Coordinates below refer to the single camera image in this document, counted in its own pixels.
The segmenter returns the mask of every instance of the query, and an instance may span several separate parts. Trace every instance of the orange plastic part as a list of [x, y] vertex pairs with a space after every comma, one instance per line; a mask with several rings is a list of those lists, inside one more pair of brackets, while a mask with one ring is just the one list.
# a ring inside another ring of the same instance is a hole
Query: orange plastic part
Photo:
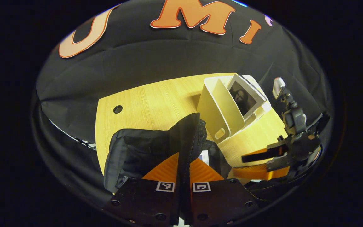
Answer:
[[286, 176], [290, 168], [288, 166], [276, 171], [267, 172], [266, 167], [267, 167], [266, 164], [261, 164], [261, 165], [247, 166], [242, 168], [233, 168], [232, 171], [236, 177], [268, 181], [273, 178]]
[[201, 161], [201, 159], [197, 158], [190, 163], [190, 187], [193, 183], [197, 182], [221, 180], [224, 180], [224, 178], [209, 167], [205, 162]]
[[151, 181], [176, 182], [177, 163], [179, 161], [179, 153], [176, 153], [165, 161], [161, 162], [149, 173], [145, 174], [142, 179]]

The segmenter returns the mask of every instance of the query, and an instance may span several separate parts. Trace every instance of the photo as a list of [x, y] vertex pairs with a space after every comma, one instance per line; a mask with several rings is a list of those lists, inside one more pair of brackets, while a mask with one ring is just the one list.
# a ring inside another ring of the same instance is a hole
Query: photo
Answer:
[[232, 84], [232, 87], [229, 89], [229, 93], [236, 102], [242, 116], [245, 116], [246, 113], [256, 104], [256, 100], [249, 95], [249, 93], [237, 81]]

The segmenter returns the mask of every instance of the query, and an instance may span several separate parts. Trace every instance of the black fabric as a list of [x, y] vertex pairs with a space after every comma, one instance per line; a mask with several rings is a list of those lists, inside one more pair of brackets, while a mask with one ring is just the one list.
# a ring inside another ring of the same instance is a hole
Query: black fabric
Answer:
[[112, 193], [103, 185], [96, 151], [68, 137], [49, 121], [36, 90], [31, 101], [31, 125], [37, 149], [52, 174], [86, 203], [102, 207]]
[[[43, 112], [68, 134], [95, 142], [100, 98], [166, 79], [238, 72], [256, 79], [277, 113], [284, 105], [273, 102], [271, 91], [274, 78], [281, 76], [308, 122], [324, 111], [334, 118], [331, 88], [308, 48], [277, 21], [273, 20], [273, 27], [268, 26], [261, 12], [221, 1], [237, 9], [229, 16], [222, 36], [204, 32], [199, 26], [188, 28], [180, 13], [180, 27], [151, 28], [149, 23], [160, 15], [163, 0], [121, 4], [111, 13], [104, 35], [88, 50], [62, 59], [58, 46], [53, 49], [36, 83]], [[200, 2], [205, 5], [212, 1]], [[253, 43], [246, 45], [239, 38], [250, 20], [258, 22], [261, 30]], [[75, 40], [89, 33], [91, 23], [92, 19], [76, 29]], [[329, 129], [322, 138], [324, 145], [330, 138]]]
[[186, 183], [190, 163], [203, 150], [208, 150], [210, 166], [226, 178], [232, 167], [206, 136], [205, 122], [199, 113], [187, 115], [168, 131], [120, 129], [111, 138], [103, 177], [105, 188], [115, 193], [128, 177], [142, 178], [176, 153], [178, 174]]

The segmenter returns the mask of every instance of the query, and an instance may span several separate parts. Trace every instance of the orange letter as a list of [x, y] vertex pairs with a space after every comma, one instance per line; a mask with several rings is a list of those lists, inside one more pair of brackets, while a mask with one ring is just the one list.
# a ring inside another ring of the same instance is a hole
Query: orange letter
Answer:
[[97, 15], [93, 19], [88, 36], [86, 36], [83, 40], [74, 43], [75, 31], [69, 34], [60, 43], [60, 47], [58, 50], [60, 57], [69, 58], [75, 56], [95, 44], [102, 37], [103, 33], [106, 30], [108, 16], [110, 15], [111, 11], [117, 6], [114, 6], [113, 8], [108, 9], [105, 12]]
[[251, 44], [252, 39], [255, 36], [256, 32], [261, 29], [261, 26], [254, 20], [250, 20], [250, 27], [247, 30], [246, 34], [240, 38], [242, 43]]
[[235, 12], [232, 6], [222, 2], [213, 2], [202, 6], [199, 0], [166, 0], [157, 20], [151, 22], [153, 28], [175, 28], [182, 22], [177, 19], [179, 10], [183, 14], [187, 27], [196, 27], [209, 16], [200, 28], [205, 32], [225, 34], [225, 24], [229, 15]]

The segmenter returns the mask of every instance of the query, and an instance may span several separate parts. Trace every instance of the black fabric bag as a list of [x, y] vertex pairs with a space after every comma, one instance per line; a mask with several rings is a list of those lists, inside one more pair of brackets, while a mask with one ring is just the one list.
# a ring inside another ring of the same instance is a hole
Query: black fabric bag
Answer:
[[215, 142], [206, 140], [205, 122], [192, 113], [168, 131], [121, 129], [111, 138], [105, 165], [105, 188], [115, 193], [129, 177], [142, 178], [167, 158], [179, 152], [178, 171], [185, 178], [190, 163], [207, 150], [209, 164], [226, 178], [232, 167]]

